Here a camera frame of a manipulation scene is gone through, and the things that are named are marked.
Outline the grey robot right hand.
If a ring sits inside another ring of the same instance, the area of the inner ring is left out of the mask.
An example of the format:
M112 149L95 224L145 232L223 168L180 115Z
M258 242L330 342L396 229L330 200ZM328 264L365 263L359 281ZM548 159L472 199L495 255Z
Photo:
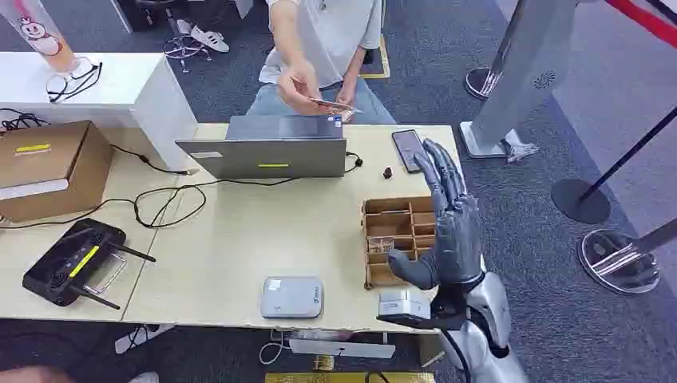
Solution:
M477 199L468 193L459 167L438 142L425 139L426 153L414 155L430 189L435 218L434 244L416 261L402 251L387 253L391 271L421 290L470 286L482 278Z

